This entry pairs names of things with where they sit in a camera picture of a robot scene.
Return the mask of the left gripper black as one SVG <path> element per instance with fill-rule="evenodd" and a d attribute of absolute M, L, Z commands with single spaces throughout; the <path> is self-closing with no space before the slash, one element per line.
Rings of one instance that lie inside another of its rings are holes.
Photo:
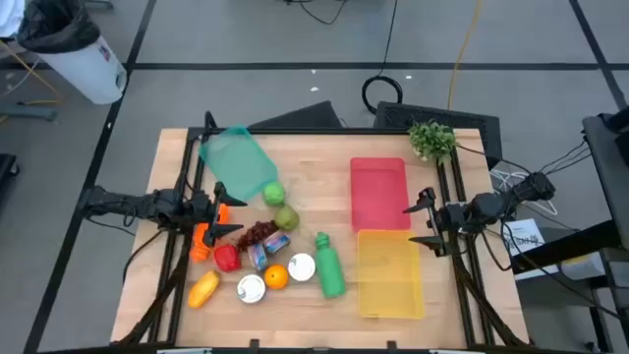
<path fill-rule="evenodd" d="M 208 227 L 204 234 L 204 244 L 213 248 L 218 239 L 223 236 L 243 228 L 242 224 L 214 224 L 218 219 L 220 205 L 228 207 L 246 207 L 246 202 L 231 197 L 222 182 L 214 185 L 214 196 L 212 200 L 204 190 L 192 192 L 189 200 L 191 215 L 191 230 L 195 231 L 201 223 L 207 223 Z"/>

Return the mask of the dark red toy grapes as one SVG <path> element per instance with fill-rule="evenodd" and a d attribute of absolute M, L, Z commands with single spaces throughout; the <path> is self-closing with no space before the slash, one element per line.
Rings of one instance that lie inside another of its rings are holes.
<path fill-rule="evenodd" d="M 273 220 L 257 221 L 238 239 L 236 248 L 239 252 L 245 252 L 250 246 L 261 243 L 278 230 L 279 228 Z"/>

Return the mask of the red toy bell pepper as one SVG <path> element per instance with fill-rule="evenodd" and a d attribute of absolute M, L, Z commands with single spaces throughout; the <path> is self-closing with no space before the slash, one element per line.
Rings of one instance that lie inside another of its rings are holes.
<path fill-rule="evenodd" d="M 242 268 L 240 253 L 231 244 L 225 244 L 214 250 L 214 261 L 218 268 L 225 272 L 239 270 Z"/>

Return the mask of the green toy apple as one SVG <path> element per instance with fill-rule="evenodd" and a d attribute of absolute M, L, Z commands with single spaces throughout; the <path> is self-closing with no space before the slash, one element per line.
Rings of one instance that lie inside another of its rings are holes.
<path fill-rule="evenodd" d="M 281 206 L 285 203 L 286 192 L 279 181 L 266 184 L 262 190 L 263 201 L 269 206 Z"/>

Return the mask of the tall can colourful label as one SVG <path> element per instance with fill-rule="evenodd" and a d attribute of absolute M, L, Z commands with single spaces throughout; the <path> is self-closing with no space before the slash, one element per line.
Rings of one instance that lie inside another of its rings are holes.
<path fill-rule="evenodd" d="M 268 236 L 262 245 L 264 249 L 270 254 L 276 254 L 281 249 L 285 248 L 291 243 L 291 239 L 287 233 L 283 231 L 276 231 Z"/>
<path fill-rule="evenodd" d="M 262 244 L 254 244 L 247 248 L 252 267 L 256 271 L 264 271 L 268 267 L 268 259 L 264 246 Z"/>

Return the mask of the green toy pear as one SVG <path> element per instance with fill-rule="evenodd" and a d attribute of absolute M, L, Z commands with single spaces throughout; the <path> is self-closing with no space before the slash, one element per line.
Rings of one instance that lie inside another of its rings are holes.
<path fill-rule="evenodd" d="M 275 225 L 284 231 L 294 230 L 300 223 L 300 216 L 290 206 L 282 206 L 274 215 Z"/>

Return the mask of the yellow toy mango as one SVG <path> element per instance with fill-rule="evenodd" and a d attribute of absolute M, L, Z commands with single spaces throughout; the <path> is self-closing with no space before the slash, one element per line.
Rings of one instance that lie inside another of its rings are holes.
<path fill-rule="evenodd" d="M 191 308 L 202 307 L 216 291 L 219 284 L 220 274 L 215 270 L 208 271 L 191 288 L 188 306 Z"/>

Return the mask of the toy orange fruit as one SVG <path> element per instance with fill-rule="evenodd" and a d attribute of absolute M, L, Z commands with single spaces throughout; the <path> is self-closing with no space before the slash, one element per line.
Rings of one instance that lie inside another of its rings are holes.
<path fill-rule="evenodd" d="M 284 265 L 270 265 L 264 272 L 265 285 L 273 290 L 284 289 L 289 282 L 289 273 Z"/>

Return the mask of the tuna can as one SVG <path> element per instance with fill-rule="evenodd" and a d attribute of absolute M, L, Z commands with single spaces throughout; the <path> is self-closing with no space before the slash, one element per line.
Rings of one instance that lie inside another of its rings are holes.
<path fill-rule="evenodd" d="M 299 253 L 290 259 L 287 269 L 294 280 L 308 281 L 315 275 L 315 260 L 306 253 Z"/>
<path fill-rule="evenodd" d="M 237 295 L 246 304 L 259 302 L 265 294 L 266 286 L 263 279 L 256 274 L 248 274 L 240 279 Z"/>

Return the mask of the green plastic bottle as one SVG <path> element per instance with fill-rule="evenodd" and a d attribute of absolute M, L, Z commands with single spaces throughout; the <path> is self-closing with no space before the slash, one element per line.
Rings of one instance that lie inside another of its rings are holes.
<path fill-rule="evenodd" d="M 345 294 L 346 283 L 338 253 L 331 244 L 330 236 L 318 232 L 315 237 L 315 266 L 325 298 L 337 298 Z"/>

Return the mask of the red plastic bin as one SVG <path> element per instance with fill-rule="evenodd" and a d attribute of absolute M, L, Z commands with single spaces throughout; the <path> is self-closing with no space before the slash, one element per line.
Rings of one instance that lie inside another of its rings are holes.
<path fill-rule="evenodd" d="M 350 160 L 352 225 L 363 229 L 406 230 L 411 219 L 405 163 L 399 157 Z"/>

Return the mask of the white printed paper sheet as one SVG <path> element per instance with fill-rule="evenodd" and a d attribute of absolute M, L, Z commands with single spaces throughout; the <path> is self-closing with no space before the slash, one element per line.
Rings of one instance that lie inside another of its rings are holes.
<path fill-rule="evenodd" d="M 542 233 L 532 219 L 507 221 L 503 227 L 503 239 L 511 256 L 519 255 L 545 243 Z"/>

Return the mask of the dark side desk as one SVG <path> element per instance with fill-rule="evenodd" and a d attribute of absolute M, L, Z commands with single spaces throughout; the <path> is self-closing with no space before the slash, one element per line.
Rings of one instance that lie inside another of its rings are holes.
<path fill-rule="evenodd" d="M 629 106 L 586 117 L 582 125 L 620 243 L 629 250 Z"/>

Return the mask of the black trash bag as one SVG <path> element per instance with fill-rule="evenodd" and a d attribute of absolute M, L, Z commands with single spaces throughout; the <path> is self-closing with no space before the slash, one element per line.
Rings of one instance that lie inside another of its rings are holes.
<path fill-rule="evenodd" d="M 30 0 L 16 39 L 31 52 L 60 54 L 84 49 L 99 37 L 84 0 Z"/>

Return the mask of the white cloth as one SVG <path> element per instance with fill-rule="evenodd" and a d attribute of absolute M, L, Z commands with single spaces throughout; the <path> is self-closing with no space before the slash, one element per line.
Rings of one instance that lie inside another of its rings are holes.
<path fill-rule="evenodd" d="M 25 0 L 0 0 L 0 37 L 11 37 L 18 32 L 25 5 Z"/>

